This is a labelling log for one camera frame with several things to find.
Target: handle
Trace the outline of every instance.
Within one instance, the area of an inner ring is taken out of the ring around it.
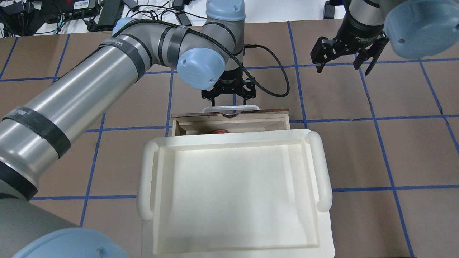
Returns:
[[[319,202],[317,209],[320,212],[328,212],[331,208],[333,195],[331,192],[330,177],[328,176],[327,162],[325,160],[324,145],[320,135],[314,131],[306,135],[306,142],[311,146],[314,170],[319,190]]]
[[[220,106],[220,107],[205,107],[202,112],[222,112],[222,111],[235,111],[235,110],[260,110],[257,105],[243,105],[243,106]]]
[[[153,157],[158,150],[158,144],[154,140],[150,140],[145,143],[142,155],[139,192],[137,193],[137,212],[145,221],[152,220],[154,215],[150,207],[151,180],[153,176]]]

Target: white tray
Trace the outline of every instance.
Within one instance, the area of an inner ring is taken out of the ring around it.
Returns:
[[[137,196],[142,257],[332,258],[331,201],[316,132],[157,138]]]

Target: light blue cap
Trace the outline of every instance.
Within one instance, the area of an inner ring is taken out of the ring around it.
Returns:
[[[28,244],[13,258],[129,258],[119,245],[102,233],[85,228],[51,232]]]
[[[407,0],[389,12],[384,27],[397,55],[407,59],[433,56],[458,42],[459,4]]]
[[[124,17],[119,19],[116,22],[115,27],[113,28],[112,35],[114,35],[118,30],[120,30],[122,27],[124,27],[128,22],[133,21],[133,20],[138,20],[138,18],[132,18],[132,17]]]
[[[207,16],[221,21],[242,21],[246,18],[244,0],[207,0]]]
[[[225,71],[225,60],[209,48],[193,48],[183,53],[177,63],[180,78],[193,88],[207,90]]]

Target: white label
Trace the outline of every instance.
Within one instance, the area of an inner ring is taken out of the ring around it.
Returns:
[[[89,0],[75,2],[75,4],[73,5],[74,9],[81,9],[87,7],[89,7]]]

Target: white plastic tray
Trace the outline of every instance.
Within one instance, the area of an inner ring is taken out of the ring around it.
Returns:
[[[316,132],[151,140],[137,196],[142,257],[332,258],[331,201]]]

